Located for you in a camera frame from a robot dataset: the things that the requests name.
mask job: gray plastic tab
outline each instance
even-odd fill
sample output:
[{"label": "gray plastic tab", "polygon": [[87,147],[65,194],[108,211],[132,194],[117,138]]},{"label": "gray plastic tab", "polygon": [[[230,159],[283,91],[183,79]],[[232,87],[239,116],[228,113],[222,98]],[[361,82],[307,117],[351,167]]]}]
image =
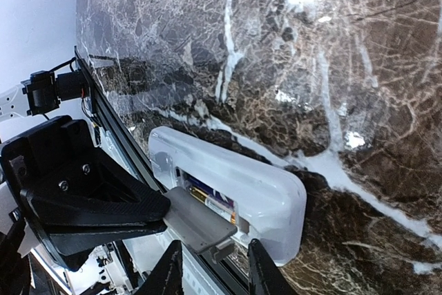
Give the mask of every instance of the gray plastic tab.
[{"label": "gray plastic tab", "polygon": [[225,259],[228,255],[235,251],[235,241],[231,238],[221,242],[219,245],[210,248],[209,252],[212,257],[212,261],[217,264],[221,260]]},{"label": "gray plastic tab", "polygon": [[175,187],[164,195],[171,200],[164,223],[195,253],[201,254],[236,233],[235,225],[198,202],[182,187]]}]

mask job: screw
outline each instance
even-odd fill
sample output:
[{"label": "screw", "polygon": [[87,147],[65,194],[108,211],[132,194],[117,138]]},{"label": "screw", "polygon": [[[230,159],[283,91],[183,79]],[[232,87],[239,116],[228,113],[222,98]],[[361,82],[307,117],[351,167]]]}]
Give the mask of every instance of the screw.
[{"label": "screw", "polygon": [[82,169],[83,169],[84,175],[88,175],[90,173],[90,166],[89,166],[89,164],[84,164]]},{"label": "screw", "polygon": [[58,187],[62,190],[62,191],[67,191],[69,189],[69,184],[67,181],[63,180],[60,181],[60,183],[58,184]]},{"label": "screw", "polygon": [[26,169],[24,167],[19,168],[19,175],[22,177],[26,175]]}]

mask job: marble wall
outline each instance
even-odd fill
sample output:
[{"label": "marble wall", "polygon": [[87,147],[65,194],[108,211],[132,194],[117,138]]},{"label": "marble wall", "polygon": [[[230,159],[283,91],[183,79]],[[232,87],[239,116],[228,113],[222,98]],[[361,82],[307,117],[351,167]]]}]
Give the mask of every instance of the marble wall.
[{"label": "marble wall", "polygon": [[442,0],[77,0],[146,152],[167,125],[304,182],[299,294],[442,293],[441,40]]}]

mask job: battery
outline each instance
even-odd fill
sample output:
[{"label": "battery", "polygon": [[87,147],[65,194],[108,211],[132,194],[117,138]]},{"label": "battery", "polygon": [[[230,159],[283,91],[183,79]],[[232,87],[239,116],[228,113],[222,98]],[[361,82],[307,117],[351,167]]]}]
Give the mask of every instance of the battery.
[{"label": "battery", "polygon": [[209,196],[213,196],[214,198],[216,198],[216,200],[218,200],[219,202],[222,202],[226,205],[228,205],[229,207],[233,208],[234,207],[234,203],[233,200],[230,199],[229,197],[223,195],[222,193],[220,193],[219,191],[216,191],[215,189],[212,189],[211,187],[209,187],[207,184],[199,181],[197,178],[194,178],[192,175],[186,173],[186,179],[192,184],[192,186],[194,186],[195,188],[198,188],[199,190],[205,192],[207,195]]},{"label": "battery", "polygon": [[206,205],[210,210],[216,212],[218,215],[222,216],[225,220],[229,221],[231,224],[236,225],[236,214],[230,207],[218,202],[218,200],[205,192],[196,188],[194,186],[189,187],[191,195],[199,200],[202,204]]}]

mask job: cable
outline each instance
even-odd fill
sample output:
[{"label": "cable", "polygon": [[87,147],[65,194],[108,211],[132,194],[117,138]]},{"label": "cable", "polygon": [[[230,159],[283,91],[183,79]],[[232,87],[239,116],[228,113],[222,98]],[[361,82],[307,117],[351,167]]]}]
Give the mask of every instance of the cable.
[{"label": "cable", "polygon": [[93,122],[93,116],[88,114],[88,107],[86,106],[86,94],[84,93],[84,89],[81,88],[81,110],[83,111],[84,115]]},{"label": "cable", "polygon": [[72,63],[75,61],[75,57],[73,57],[71,60],[65,61],[64,63],[58,65],[57,67],[54,67],[53,69],[49,70],[50,72],[55,72],[59,70],[60,68],[63,68],[67,65],[72,65]]},{"label": "cable", "polygon": [[90,109],[90,105],[89,105],[89,103],[84,103],[84,108],[90,113],[90,114],[92,114],[92,110]]}]

